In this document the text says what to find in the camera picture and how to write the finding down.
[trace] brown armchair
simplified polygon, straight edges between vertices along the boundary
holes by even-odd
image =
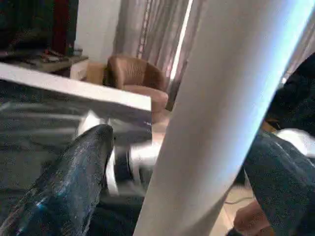
[[[152,121],[157,122],[165,109],[168,95],[167,79],[147,61],[128,56],[112,56],[108,60],[105,84],[117,89],[149,96]]]

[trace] tiled floor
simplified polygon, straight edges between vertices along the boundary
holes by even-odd
[[[155,142],[163,141],[171,113],[165,110],[163,116],[160,122],[152,126],[153,140]],[[253,201],[253,193],[251,190],[245,187],[233,187],[225,200],[226,204],[223,205],[210,236],[225,236],[229,229],[233,227],[237,210],[247,206],[251,201]]]

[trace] curtain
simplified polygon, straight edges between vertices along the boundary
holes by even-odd
[[[191,5],[185,38],[175,76],[177,86],[170,80],[169,92],[177,93],[182,71],[199,23],[205,0],[122,0],[114,42],[115,54],[144,59],[170,78],[178,50],[188,6]]]
[[[291,58],[284,78],[288,78],[297,67],[315,52],[315,14],[313,13],[305,31]]]

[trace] white pole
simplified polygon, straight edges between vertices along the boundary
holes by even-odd
[[[134,236],[208,236],[314,0],[209,0]]]

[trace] white wall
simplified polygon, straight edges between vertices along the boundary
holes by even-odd
[[[121,0],[79,0],[75,43],[91,60],[107,62],[113,52]]]

